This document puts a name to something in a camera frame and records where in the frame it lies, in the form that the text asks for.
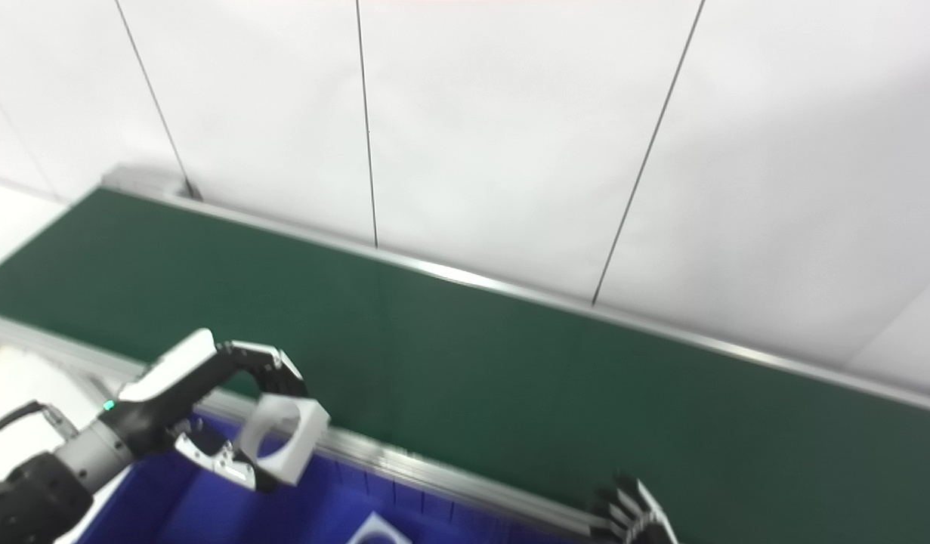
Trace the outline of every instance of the white floor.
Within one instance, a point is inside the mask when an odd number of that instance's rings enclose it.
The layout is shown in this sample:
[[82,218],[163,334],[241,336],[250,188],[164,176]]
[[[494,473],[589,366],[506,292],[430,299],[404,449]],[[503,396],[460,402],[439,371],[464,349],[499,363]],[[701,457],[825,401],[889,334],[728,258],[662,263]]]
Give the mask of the white floor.
[[[65,208],[56,201],[0,185],[0,262],[64,213]],[[0,345],[0,417],[32,399],[57,406],[77,427],[85,426],[101,410],[98,399],[89,398],[49,361],[18,348]],[[27,416],[1,431],[0,480],[15,465],[60,444],[61,438],[39,414]],[[88,516],[57,542],[74,542],[120,479],[96,493]]]

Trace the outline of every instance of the panel seam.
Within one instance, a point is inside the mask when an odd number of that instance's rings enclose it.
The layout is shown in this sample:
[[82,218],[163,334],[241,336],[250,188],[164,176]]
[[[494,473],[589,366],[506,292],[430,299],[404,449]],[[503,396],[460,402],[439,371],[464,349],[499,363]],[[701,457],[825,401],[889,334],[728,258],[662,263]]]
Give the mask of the panel seam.
[[182,164],[182,157],[179,156],[179,149],[175,145],[175,139],[172,139],[172,133],[168,130],[168,123],[165,121],[165,114],[163,113],[162,106],[159,104],[159,99],[156,97],[155,89],[153,89],[153,82],[150,80],[150,73],[146,70],[146,65],[143,63],[143,58],[139,55],[139,48],[136,46],[136,38],[132,35],[132,30],[129,28],[129,21],[125,18],[125,11],[122,10],[122,3],[119,0],[115,0],[116,9],[119,10],[119,18],[122,20],[122,27],[125,28],[125,34],[129,37],[129,44],[132,45],[132,52],[136,55],[136,62],[139,63],[139,69],[143,73],[143,79],[146,79],[146,87],[150,90],[150,96],[153,98],[153,104],[156,107],[156,113],[159,114],[159,121],[162,123],[163,131],[165,131],[165,138],[168,139],[168,145],[172,148],[172,155],[175,156],[175,162],[179,165],[179,171],[182,172],[182,182],[184,182],[186,187],[186,193],[189,197],[196,197],[198,193],[193,187],[192,182],[189,180],[189,175],[186,173],[186,166]]
[[[51,183],[51,179],[49,179],[47,173],[45,173],[45,169],[42,168],[42,165],[39,162],[39,159],[36,158],[36,155],[32,151],[32,148],[29,148],[29,145],[26,144],[25,138],[22,138],[22,133],[20,133],[20,131],[18,130],[18,127],[15,126],[15,121],[11,120],[11,116],[8,115],[8,111],[5,109],[5,107],[2,106],[1,101],[0,101],[0,111],[2,113],[2,118],[5,120],[5,123],[8,123],[8,127],[11,128],[12,134],[15,134],[15,139],[16,141],[18,141],[18,145],[22,147],[22,151],[25,152],[25,154],[27,155],[27,158],[29,158],[29,161],[32,161],[32,165],[34,166],[36,171],[39,173],[39,176],[42,178],[42,181],[44,181],[45,184],[48,186],[51,199],[56,200],[57,202],[64,203],[64,204],[70,204],[71,200],[64,199],[64,197],[58,193],[58,190],[54,188],[54,183]],[[15,182],[11,180],[5,180],[5,181],[10,181],[11,183],[15,183],[20,187],[26,186],[24,183],[20,183],[20,182]]]
[[860,348],[856,348],[855,351],[852,352],[851,355],[845,358],[844,363],[842,363],[841,365],[841,369],[854,368],[856,366],[855,361],[859,358],[859,356],[861,356],[863,352],[868,351],[868,348],[871,348],[871,345],[875,343],[875,341],[878,340],[878,338],[882,337],[882,335],[885,334],[885,332],[887,332],[891,327],[893,327],[893,325],[896,324],[896,322],[904,315],[904,313],[906,313],[907,310],[909,310],[911,305],[913,305],[915,302],[918,301],[918,299],[921,299],[921,297],[924,296],[925,293],[927,293],[928,289],[930,289],[930,282],[925,283],[925,285],[922,286],[921,289],[918,289],[917,292],[913,294],[913,296],[907,297],[907,302],[904,303],[904,305],[900,307],[900,309],[897,310],[897,312],[893,314],[890,320],[886,321],[885,325],[883,325],[882,327],[878,329],[878,332],[873,334],[873,336],[871,338],[868,338],[868,340],[866,340],[865,343],[862,344]]
[[599,275],[599,283],[595,287],[595,293],[592,294],[592,306],[595,306],[597,300],[599,300],[599,292],[602,289],[602,283],[606,280],[606,272],[609,271],[609,264],[613,260],[613,254],[616,252],[616,244],[619,244],[619,237],[623,234],[623,226],[626,224],[626,216],[629,215],[629,210],[633,206],[633,200],[636,199],[636,190],[640,186],[640,180],[643,179],[643,172],[645,166],[649,160],[649,153],[652,151],[652,146],[656,142],[656,134],[659,134],[659,128],[663,124],[663,117],[666,114],[666,108],[669,106],[669,99],[672,97],[672,91],[676,87],[676,80],[679,79],[679,71],[683,68],[683,61],[686,60],[686,53],[690,49],[690,44],[693,41],[693,34],[697,30],[697,22],[700,22],[700,14],[703,13],[703,5],[706,3],[706,0],[700,0],[700,6],[697,7],[697,14],[693,17],[693,25],[690,27],[690,33],[686,37],[686,42],[683,45],[683,51],[679,54],[679,62],[676,64],[676,71],[672,74],[672,81],[669,82],[669,89],[666,91],[666,99],[663,100],[663,107],[660,108],[659,117],[656,119],[656,125],[653,127],[652,135],[649,138],[649,144],[647,145],[647,150],[643,155],[643,162],[640,162],[640,169],[636,173],[636,181],[633,183],[633,189],[629,193],[629,199],[626,200],[626,209],[623,210],[623,217],[619,220],[619,228],[616,229],[616,236],[613,238],[613,245],[609,248],[609,255],[606,257],[606,263],[602,267],[602,274]]
[[374,226],[374,247],[378,247],[378,206],[374,197],[374,164],[371,158],[371,115],[367,109],[367,75],[364,69],[364,30],[360,24],[360,0],[354,0],[357,13],[357,51],[360,54],[360,89],[364,99],[364,137],[367,141],[367,177],[371,187],[371,224]]

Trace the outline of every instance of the black cable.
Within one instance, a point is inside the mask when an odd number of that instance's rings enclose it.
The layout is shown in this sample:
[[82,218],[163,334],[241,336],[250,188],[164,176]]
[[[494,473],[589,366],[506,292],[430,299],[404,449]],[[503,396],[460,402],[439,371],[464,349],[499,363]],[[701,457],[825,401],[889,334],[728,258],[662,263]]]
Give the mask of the black cable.
[[25,406],[19,406],[15,410],[9,411],[9,413],[6,413],[5,416],[0,419],[0,431],[8,427],[8,425],[15,423],[20,418],[31,416],[33,413],[39,413],[44,407],[45,405],[39,403],[38,400],[32,400],[32,402],[27,403]]

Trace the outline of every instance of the green conveyor belt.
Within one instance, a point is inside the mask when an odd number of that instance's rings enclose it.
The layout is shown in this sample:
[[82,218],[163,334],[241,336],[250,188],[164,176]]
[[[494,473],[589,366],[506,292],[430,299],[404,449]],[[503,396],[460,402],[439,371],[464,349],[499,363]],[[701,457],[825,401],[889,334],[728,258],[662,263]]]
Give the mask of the green conveyor belt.
[[581,508],[623,468],[685,544],[930,543],[927,411],[105,189],[0,266],[0,314],[279,345],[337,426]]

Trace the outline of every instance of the blue bin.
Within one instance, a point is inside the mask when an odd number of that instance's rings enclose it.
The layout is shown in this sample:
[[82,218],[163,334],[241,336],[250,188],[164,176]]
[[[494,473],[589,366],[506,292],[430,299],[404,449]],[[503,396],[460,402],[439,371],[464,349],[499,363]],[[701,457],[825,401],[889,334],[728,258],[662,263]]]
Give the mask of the blue bin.
[[79,544],[345,544],[371,512],[413,544],[569,544],[320,455],[298,486],[264,495],[172,451],[137,462]]

